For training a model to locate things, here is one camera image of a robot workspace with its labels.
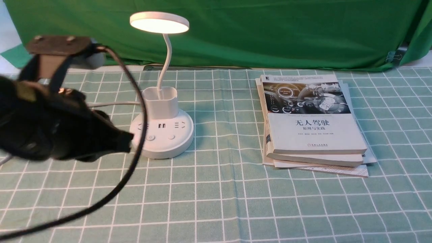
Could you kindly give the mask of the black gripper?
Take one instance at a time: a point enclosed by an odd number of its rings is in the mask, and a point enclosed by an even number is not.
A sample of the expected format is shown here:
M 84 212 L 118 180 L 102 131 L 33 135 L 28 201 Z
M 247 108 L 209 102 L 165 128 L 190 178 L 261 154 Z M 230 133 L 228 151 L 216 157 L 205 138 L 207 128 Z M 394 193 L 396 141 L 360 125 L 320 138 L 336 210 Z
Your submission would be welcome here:
M 134 134 L 117 130 L 108 115 L 92 110 L 75 89 L 1 77 L 1 150 L 32 161 L 93 162 L 130 153 Z

